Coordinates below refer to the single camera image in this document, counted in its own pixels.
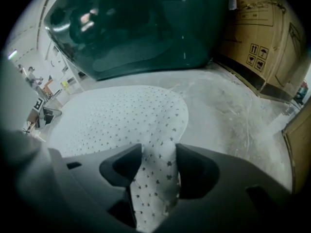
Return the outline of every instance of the brown cardboard box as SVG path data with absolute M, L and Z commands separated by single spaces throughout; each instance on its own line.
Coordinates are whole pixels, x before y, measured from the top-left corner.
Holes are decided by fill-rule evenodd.
M 311 167 L 311 99 L 286 126 L 283 135 L 288 147 L 293 174 L 293 193 L 304 186 Z
M 309 68 L 305 32 L 286 0 L 237 0 L 214 60 L 258 96 L 290 101 Z

